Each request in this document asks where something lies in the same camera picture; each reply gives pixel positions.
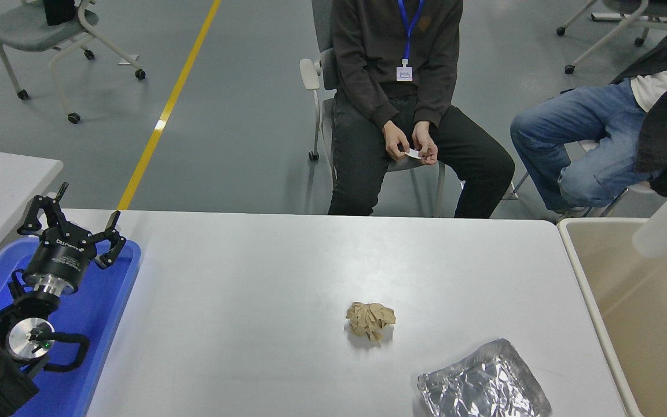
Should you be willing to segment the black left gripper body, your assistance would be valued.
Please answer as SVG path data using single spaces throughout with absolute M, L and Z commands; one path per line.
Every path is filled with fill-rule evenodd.
M 35 287 L 42 277 L 52 276 L 79 287 L 89 263 L 96 256 L 96 244 L 84 244 L 91 232 L 77 225 L 48 227 L 41 236 L 38 248 L 27 265 L 23 278 L 26 285 Z

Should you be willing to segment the person's left hand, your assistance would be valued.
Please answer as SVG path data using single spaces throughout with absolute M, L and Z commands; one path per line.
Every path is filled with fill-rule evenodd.
M 413 147 L 418 151 L 422 164 L 436 164 L 438 159 L 438 148 L 430 134 L 431 122 L 421 120 L 415 123 L 411 140 Z

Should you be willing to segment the person's right hand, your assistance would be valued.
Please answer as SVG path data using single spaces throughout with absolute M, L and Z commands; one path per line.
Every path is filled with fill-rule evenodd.
M 386 152 L 394 161 L 404 159 L 410 148 L 410 143 L 405 133 L 392 121 L 389 120 L 382 127 L 382 135 L 386 142 Z

